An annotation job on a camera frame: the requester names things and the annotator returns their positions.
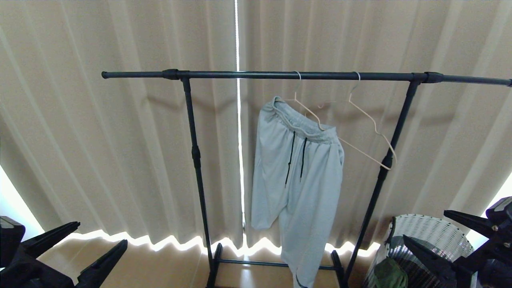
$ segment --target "black metal rack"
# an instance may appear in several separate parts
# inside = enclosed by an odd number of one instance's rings
[[[498,79],[498,78],[485,78],[485,77],[470,77],[470,76],[456,76],[456,75],[443,75],[437,72],[424,72],[424,73],[359,73],[361,80],[382,80],[382,81],[408,81],[409,88],[407,89],[406,98],[404,100],[398,122],[391,139],[391,146],[396,148],[400,133],[402,132],[403,124],[406,121],[407,113],[411,107],[412,100],[416,94],[416,90],[421,83],[473,83],[473,84],[490,84],[502,85],[512,87],[512,79]],[[263,262],[263,261],[243,261],[222,258],[222,245],[219,243],[215,256],[211,253],[210,234],[208,231],[208,221],[206,217],[206,202],[204,197],[203,177],[201,174],[201,154],[197,144],[196,125],[194,121],[194,110],[192,106],[192,95],[190,89],[190,79],[192,78],[250,78],[250,79],[299,79],[297,72],[256,72],[256,71],[180,71],[177,69],[168,69],[156,72],[102,72],[101,76],[105,79],[108,78],[165,78],[169,80],[181,80],[183,82],[183,90],[185,92],[185,100],[188,112],[188,123],[190,126],[190,137],[192,140],[192,159],[194,161],[194,168],[196,170],[197,185],[199,190],[199,199],[201,204],[201,213],[203,216],[204,234],[206,241],[206,248],[208,250],[208,262],[210,267],[210,274],[206,287],[215,287],[215,280],[220,263],[238,263],[238,264],[252,264],[252,265],[266,265],[266,266],[281,266],[287,267],[287,264],[276,262]],[[301,79],[311,80],[358,80],[359,76],[355,72],[300,72]],[[391,167],[393,164],[393,153],[391,149],[388,152],[382,164]],[[357,252],[361,247],[364,239],[366,229],[370,223],[370,219],[377,204],[380,190],[384,180],[388,175],[388,170],[380,168],[377,176],[377,182],[368,204],[365,217],[363,219],[359,237],[354,248],[354,252],[350,258],[349,265],[344,271],[339,256],[334,250],[331,253],[333,266],[320,266],[321,270],[334,270],[336,271],[338,283],[340,287],[348,287],[348,279],[355,264]]]

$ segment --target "brown tile floor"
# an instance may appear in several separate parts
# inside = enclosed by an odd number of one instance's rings
[[[114,245],[115,243],[101,238],[72,239],[48,250],[39,257],[39,260],[70,276],[76,283],[76,277],[80,271]],[[341,255],[344,265],[348,263],[349,257],[349,253]],[[260,250],[250,257],[236,257],[230,248],[225,248],[223,258],[280,261],[278,255],[268,250]],[[360,287],[371,259],[372,257],[358,259],[358,265],[350,279],[351,288]],[[322,264],[331,264],[329,253],[325,253]],[[127,251],[101,287],[205,287],[207,279],[208,258],[201,254],[197,246],[187,251],[180,251],[172,244],[168,244],[159,251],[153,251],[147,244],[140,246],[129,244]],[[293,284],[287,268],[222,264],[216,286],[273,288],[292,287]],[[315,287],[338,287],[335,273],[319,271]]]

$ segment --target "light gray sweatpants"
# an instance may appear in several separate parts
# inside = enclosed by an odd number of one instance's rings
[[[313,287],[331,232],[344,152],[336,128],[318,128],[276,96],[258,119],[251,223],[268,229],[279,216],[281,258],[294,287]]]

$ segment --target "curtain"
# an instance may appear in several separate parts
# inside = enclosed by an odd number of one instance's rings
[[[246,1],[239,7],[241,70],[424,72],[510,77],[510,2]],[[293,98],[298,80],[242,80],[245,219],[249,246],[279,246],[278,225],[250,225],[252,169],[261,106]],[[388,150],[373,123],[347,103],[356,81],[304,80],[302,103],[322,123],[379,161]],[[353,102],[391,140],[408,83],[363,81]],[[326,101],[337,101],[325,104]],[[480,215],[512,171],[512,92],[507,87],[422,84],[396,149],[364,245],[379,241],[392,216]],[[349,147],[329,242],[355,243],[379,165]]]
[[[235,70],[234,2],[2,2],[0,13],[2,166],[41,226],[202,236],[181,82],[100,73]],[[210,234],[241,246],[236,80],[191,85]]]
[[[0,2],[0,163],[44,229],[203,236],[182,84],[101,71],[236,70],[233,1]],[[241,70],[436,71],[511,77],[512,3],[238,1]],[[242,79],[247,244],[257,117],[297,80]],[[305,80],[302,103],[381,160],[387,144],[347,103],[355,81]],[[391,139],[408,83],[363,81],[353,101]],[[212,241],[242,245],[237,81],[192,79]],[[365,243],[391,216],[479,215],[512,172],[507,87],[422,84]],[[326,101],[324,108],[318,105]],[[355,242],[379,166],[349,146],[329,242]]]

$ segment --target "clothes hanger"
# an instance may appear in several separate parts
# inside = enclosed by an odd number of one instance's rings
[[[319,118],[315,113],[313,113],[313,111],[309,110],[309,108],[307,108],[304,104],[302,104],[300,101],[298,101],[298,100],[297,100],[297,91],[298,91],[299,87],[301,86],[302,76],[301,76],[301,74],[299,73],[299,71],[294,71],[294,72],[297,72],[297,74],[298,74],[298,79],[299,79],[298,84],[297,84],[297,86],[296,86],[296,88],[295,88],[294,97],[293,97],[293,99],[283,99],[283,100],[281,100],[281,101],[283,101],[283,102],[285,102],[285,101],[294,101],[294,102],[299,103],[299,105],[301,105],[302,107],[304,107],[304,109],[306,109],[309,113],[311,113],[311,115],[313,115],[313,116],[316,118],[317,123],[318,123],[318,128],[319,128],[320,130],[322,130],[322,131],[325,131],[326,129],[322,128],[322,125],[321,125],[321,123],[320,123],[320,118]],[[352,88],[352,90],[350,91],[350,96],[349,96],[349,102],[350,102],[350,103],[352,103],[352,102],[350,101],[350,100],[351,100],[351,97],[352,97],[352,92],[353,92],[353,91],[354,91],[354,89],[359,85],[359,82],[361,82],[361,75],[360,75],[359,73],[357,73],[357,75],[359,76],[359,81],[358,81],[358,82],[357,82],[357,84],[354,86],[354,88]],[[359,110],[361,110],[365,115],[367,115],[368,117],[370,117],[370,118],[373,120],[373,118],[372,118],[370,115],[368,115],[365,111],[363,111],[363,110],[362,110],[361,108],[359,108],[359,107],[357,107],[357,108],[358,108]],[[375,123],[375,121],[374,121],[374,120],[373,120],[373,123],[375,124],[375,131],[377,131],[377,124]],[[393,147],[391,147],[391,144],[389,143],[388,139],[387,139],[384,135],[382,135],[382,134],[380,134],[380,133],[378,133],[378,134],[379,134],[379,135],[381,135],[382,137],[384,137],[384,139],[386,139],[386,141],[388,142],[388,144],[389,144],[389,146],[390,146],[390,148],[391,148],[391,151],[393,152],[393,156],[395,156],[395,159],[396,159],[395,150],[393,149]],[[370,155],[366,154],[365,152],[363,152],[361,149],[357,148],[356,146],[354,146],[354,145],[352,145],[352,144],[348,143],[347,141],[345,141],[345,140],[341,139],[340,137],[338,137],[338,139],[339,139],[339,140],[341,140],[343,143],[347,144],[348,146],[350,146],[350,147],[354,148],[354,149],[355,149],[355,150],[357,150],[358,152],[362,153],[362,154],[363,154],[363,155],[365,155],[367,158],[369,158],[369,159],[371,159],[371,160],[375,161],[377,164],[379,164],[380,166],[382,166],[384,169],[386,169],[386,170],[388,170],[388,171],[389,171],[389,170],[391,170],[391,168],[389,168],[389,167],[385,166],[384,164],[380,163],[378,160],[376,160],[376,159],[375,159],[375,158],[373,158],[372,156],[370,156]]]
[[[388,138],[383,135],[382,133],[378,132],[377,131],[377,123],[375,122],[375,120],[373,119],[373,117],[371,117],[368,113],[366,113],[363,109],[361,109],[359,106],[357,106],[354,102],[352,102],[352,92],[354,92],[354,90],[357,88],[357,86],[359,85],[359,83],[361,82],[361,74],[359,74],[359,72],[356,72],[354,71],[354,73],[357,73],[357,76],[358,76],[358,81],[357,81],[357,84],[350,90],[350,94],[349,94],[349,103],[354,106],[355,108],[357,108],[359,111],[363,112],[364,115],[368,116],[368,118],[370,118],[370,120],[373,122],[373,128],[374,128],[374,131],[376,134],[380,135],[382,138],[384,138],[384,140],[386,141],[386,143],[388,144],[389,146],[389,149],[391,149],[391,153],[393,153],[393,157],[395,157],[395,162],[398,162],[398,157],[396,156],[396,153],[395,153],[395,149],[393,149],[393,147],[391,146],[391,143],[389,142]],[[326,103],[336,103],[337,101],[328,101],[328,102],[324,102],[322,103],[322,105],[318,105],[318,108],[322,109],[324,107],[324,105]],[[357,149],[356,147],[352,146],[351,144],[347,143],[346,141],[344,141],[343,139],[339,138],[341,141],[345,142],[346,144],[348,144],[349,146]],[[371,158],[373,161],[379,163],[380,166],[382,166],[383,168],[387,169],[388,171],[391,170],[391,168],[385,166],[384,164],[380,163],[379,161],[375,160],[374,158],[370,157],[369,155],[367,155],[366,153],[364,153],[363,151],[360,151],[361,153],[365,154],[367,157]]]

